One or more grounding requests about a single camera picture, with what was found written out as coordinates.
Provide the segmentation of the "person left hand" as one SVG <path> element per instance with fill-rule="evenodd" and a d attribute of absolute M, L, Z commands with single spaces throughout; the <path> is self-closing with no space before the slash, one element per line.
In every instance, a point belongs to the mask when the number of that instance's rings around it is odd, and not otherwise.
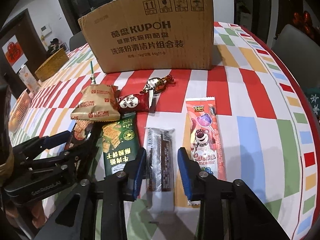
<path fill-rule="evenodd" d="M 39 229 L 41 228 L 45 222 L 47 221 L 47 217 L 44 213 L 42 201 L 33 202 L 30 205 L 27 206 L 27 209 L 32 214 L 32 224 L 35 226 L 35 228 Z M 8 201 L 7 204 L 5 204 L 5 212 L 6 215 L 12 218 L 18 218 L 20 215 L 18 213 L 17 207 L 13 204 L 12 201 Z"/>

